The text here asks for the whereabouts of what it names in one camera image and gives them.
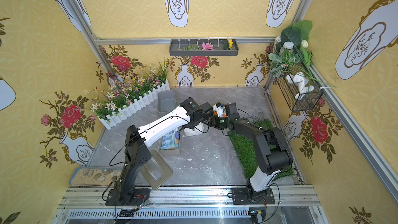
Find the orange tissue box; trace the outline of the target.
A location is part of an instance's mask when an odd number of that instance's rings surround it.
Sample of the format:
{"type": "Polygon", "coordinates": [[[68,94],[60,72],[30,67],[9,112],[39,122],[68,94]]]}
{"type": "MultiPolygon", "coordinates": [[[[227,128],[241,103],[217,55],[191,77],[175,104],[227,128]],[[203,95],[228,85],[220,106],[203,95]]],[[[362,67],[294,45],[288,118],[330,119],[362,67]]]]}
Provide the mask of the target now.
{"type": "Polygon", "coordinates": [[[215,105],[213,105],[212,107],[214,115],[217,115],[217,117],[221,118],[221,117],[226,117],[226,110],[225,110],[225,106],[223,103],[218,102],[215,105]]]}

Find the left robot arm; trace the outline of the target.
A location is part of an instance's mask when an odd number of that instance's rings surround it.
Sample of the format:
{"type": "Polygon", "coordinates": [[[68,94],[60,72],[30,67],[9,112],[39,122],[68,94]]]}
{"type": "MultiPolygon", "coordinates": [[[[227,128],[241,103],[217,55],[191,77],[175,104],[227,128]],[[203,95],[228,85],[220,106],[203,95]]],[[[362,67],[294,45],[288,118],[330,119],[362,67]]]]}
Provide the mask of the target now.
{"type": "Polygon", "coordinates": [[[199,105],[189,97],[167,115],[147,125],[128,127],[124,149],[125,160],[120,178],[114,181],[114,188],[105,199],[106,206],[132,206],[146,202],[150,189],[136,189],[138,173],[152,158],[149,148],[161,137],[176,128],[195,128],[201,122],[208,122],[214,116],[209,103],[199,105]]]}

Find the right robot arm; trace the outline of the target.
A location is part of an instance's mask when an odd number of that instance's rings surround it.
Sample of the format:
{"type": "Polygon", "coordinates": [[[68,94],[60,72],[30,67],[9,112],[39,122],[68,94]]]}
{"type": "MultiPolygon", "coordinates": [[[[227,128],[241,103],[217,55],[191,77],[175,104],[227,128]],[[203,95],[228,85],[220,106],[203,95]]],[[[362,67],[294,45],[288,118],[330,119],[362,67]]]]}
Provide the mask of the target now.
{"type": "Polygon", "coordinates": [[[276,176],[292,166],[293,159],[287,141],[279,128],[263,128],[241,117],[235,103],[216,103],[211,126],[241,135],[253,143],[258,168],[249,179],[253,192],[269,188],[276,176]]]}

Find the beige tissue box lid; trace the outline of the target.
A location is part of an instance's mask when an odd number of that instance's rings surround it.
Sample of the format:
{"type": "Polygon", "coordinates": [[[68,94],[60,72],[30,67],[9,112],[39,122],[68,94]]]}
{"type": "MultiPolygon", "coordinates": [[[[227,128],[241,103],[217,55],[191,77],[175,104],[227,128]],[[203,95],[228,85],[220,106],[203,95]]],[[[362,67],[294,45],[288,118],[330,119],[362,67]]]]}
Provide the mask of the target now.
{"type": "Polygon", "coordinates": [[[157,150],[150,153],[151,159],[141,167],[140,172],[152,189],[158,189],[173,175],[173,170],[157,150]]]}

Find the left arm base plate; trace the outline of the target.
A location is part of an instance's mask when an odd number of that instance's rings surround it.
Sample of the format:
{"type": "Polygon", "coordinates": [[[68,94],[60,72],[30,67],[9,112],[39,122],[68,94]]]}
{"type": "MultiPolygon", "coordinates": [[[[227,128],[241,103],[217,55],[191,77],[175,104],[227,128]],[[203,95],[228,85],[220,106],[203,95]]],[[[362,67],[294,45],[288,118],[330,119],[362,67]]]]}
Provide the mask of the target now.
{"type": "Polygon", "coordinates": [[[112,189],[105,202],[106,206],[138,206],[150,196],[150,189],[135,189],[133,193],[122,194],[117,189],[112,189]]]}

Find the beige tissue box base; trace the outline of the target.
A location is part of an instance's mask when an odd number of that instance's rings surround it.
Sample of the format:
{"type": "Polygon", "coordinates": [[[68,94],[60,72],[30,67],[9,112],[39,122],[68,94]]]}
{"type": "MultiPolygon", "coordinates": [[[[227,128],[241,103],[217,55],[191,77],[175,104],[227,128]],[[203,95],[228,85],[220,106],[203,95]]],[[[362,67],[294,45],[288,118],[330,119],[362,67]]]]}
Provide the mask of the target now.
{"type": "Polygon", "coordinates": [[[177,156],[181,154],[181,132],[180,128],[167,133],[159,139],[158,150],[165,156],[177,156]]]}

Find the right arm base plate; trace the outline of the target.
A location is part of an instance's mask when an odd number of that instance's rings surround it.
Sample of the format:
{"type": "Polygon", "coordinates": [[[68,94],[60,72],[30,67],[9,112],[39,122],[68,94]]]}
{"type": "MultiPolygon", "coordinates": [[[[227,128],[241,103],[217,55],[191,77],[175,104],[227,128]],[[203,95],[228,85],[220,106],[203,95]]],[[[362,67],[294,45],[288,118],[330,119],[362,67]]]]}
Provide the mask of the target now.
{"type": "Polygon", "coordinates": [[[275,204],[272,188],[256,192],[251,188],[232,188],[227,197],[232,199],[234,205],[245,204],[275,204]]]}

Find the blue tissue paper pack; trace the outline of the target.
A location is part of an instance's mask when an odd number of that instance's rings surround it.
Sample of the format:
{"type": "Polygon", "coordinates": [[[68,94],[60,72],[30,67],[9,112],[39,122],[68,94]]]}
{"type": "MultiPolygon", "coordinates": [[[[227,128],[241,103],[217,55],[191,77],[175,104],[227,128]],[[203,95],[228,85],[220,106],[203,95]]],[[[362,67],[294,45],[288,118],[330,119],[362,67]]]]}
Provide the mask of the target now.
{"type": "Polygon", "coordinates": [[[169,132],[161,140],[161,150],[179,149],[180,130],[179,128],[169,132]]]}

